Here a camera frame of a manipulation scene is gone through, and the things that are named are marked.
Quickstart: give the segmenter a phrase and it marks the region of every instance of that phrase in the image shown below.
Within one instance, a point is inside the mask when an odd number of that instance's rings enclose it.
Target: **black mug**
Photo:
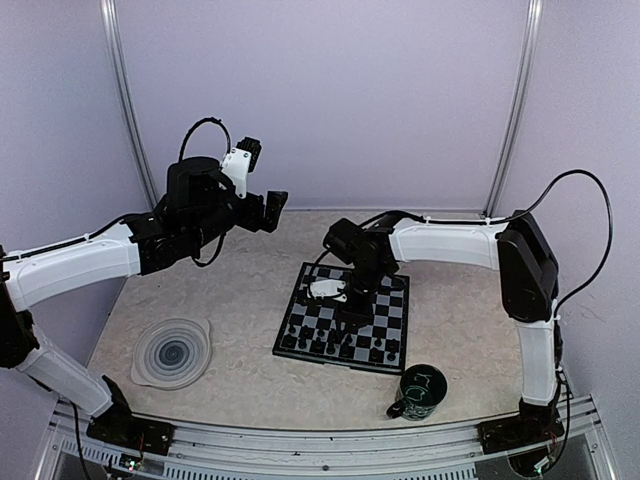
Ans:
[[[402,374],[396,403],[387,410],[389,418],[424,420],[447,394],[447,379],[431,365],[414,365]]]

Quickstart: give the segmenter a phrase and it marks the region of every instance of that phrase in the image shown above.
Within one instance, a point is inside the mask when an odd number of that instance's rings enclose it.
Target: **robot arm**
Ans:
[[[502,303],[520,339],[520,419],[535,418],[539,430],[546,430],[555,426],[559,395],[556,370],[562,341],[553,314],[558,263],[531,214],[508,224],[463,223],[432,224],[430,219],[403,218],[398,212],[381,216],[368,228],[342,219],[330,227],[324,247],[353,269],[346,282],[315,282],[309,294],[340,302],[338,320],[360,327],[373,322],[373,296],[382,279],[398,271],[398,262],[443,261],[499,270]],[[522,424],[510,428],[527,430]]]
[[[171,165],[167,193],[152,212],[125,215],[94,234],[7,255],[0,248],[0,366],[29,375],[95,417],[89,436],[131,447],[144,434],[156,439],[148,451],[166,454],[172,427],[133,417],[118,386],[56,347],[34,325],[29,308],[102,280],[163,270],[182,258],[206,266],[210,262],[197,260],[201,248],[216,238],[222,242],[234,226],[273,232],[287,193],[268,192],[265,205],[262,196],[247,192],[260,150],[260,142],[245,138],[222,162],[192,157]]]

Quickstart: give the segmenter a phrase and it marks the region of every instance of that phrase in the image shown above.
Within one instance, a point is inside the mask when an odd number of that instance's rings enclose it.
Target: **lavender wall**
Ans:
[[[0,242],[34,247],[92,231],[145,202],[109,65],[99,2],[3,2],[0,15]],[[33,309],[86,361],[121,282]],[[0,477],[27,478],[55,397],[0,371]]]
[[[252,187],[289,207],[484,207],[526,1],[118,2],[159,184],[184,133],[264,143]],[[211,126],[192,154],[215,154]]]
[[[545,2],[536,64],[503,214],[528,205],[563,170],[584,167],[607,185],[614,210],[610,261],[564,308],[565,363],[593,394],[621,468],[640,458],[640,4]],[[606,239],[597,187],[567,179],[536,212],[560,261],[563,290],[587,278]]]

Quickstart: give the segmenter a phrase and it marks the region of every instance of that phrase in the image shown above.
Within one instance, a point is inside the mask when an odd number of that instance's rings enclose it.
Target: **table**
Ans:
[[[399,377],[275,357],[271,348],[300,266],[322,251],[327,229],[365,212],[285,212],[272,234],[229,232],[218,260],[190,259],[127,280],[93,353],[90,369],[118,383],[135,412],[214,425],[297,430],[397,428],[470,420],[517,410],[518,338],[502,309],[497,272],[414,262],[407,366],[429,363],[449,391],[423,422],[388,420]],[[203,251],[209,258],[215,242]],[[339,265],[327,257],[326,263]],[[131,381],[137,338],[156,321],[209,320],[213,355],[204,375],[176,391]]]

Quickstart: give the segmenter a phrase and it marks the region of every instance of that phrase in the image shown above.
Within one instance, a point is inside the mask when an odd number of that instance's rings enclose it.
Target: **black chess piece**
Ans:
[[[311,340],[313,337],[313,328],[307,327],[303,325],[300,329],[300,338],[304,338],[305,340]]]
[[[320,340],[313,340],[311,342],[311,349],[313,353],[324,353],[324,342]]]
[[[350,347],[346,343],[343,343],[342,345],[340,345],[340,352],[338,353],[338,355],[340,356],[340,358],[351,358],[352,350],[353,350],[352,347]]]
[[[380,362],[382,362],[382,360],[384,360],[384,353],[382,352],[382,350],[378,350],[377,348],[373,348],[373,349],[371,349],[371,352],[369,353],[369,359],[372,362],[380,363]]]
[[[387,339],[386,349],[391,353],[398,353],[400,351],[400,342],[398,340]]]
[[[294,348],[296,346],[296,337],[292,335],[285,335],[282,339],[282,346],[284,348]]]

